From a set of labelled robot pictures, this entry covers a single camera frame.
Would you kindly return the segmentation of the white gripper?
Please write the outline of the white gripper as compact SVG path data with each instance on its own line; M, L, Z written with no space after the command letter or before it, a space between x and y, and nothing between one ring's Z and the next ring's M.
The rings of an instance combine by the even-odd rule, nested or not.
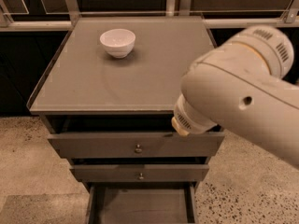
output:
M205 133L216 126L215 122L196 111L182 94L175 104L171 123L180 136Z

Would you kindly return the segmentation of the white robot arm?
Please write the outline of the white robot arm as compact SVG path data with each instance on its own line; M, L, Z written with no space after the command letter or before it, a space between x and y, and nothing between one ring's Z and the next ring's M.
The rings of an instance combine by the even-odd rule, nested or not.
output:
M283 80L292 43L251 26L196 59L181 79L172 126L182 136L216 125L299 167L299 88Z

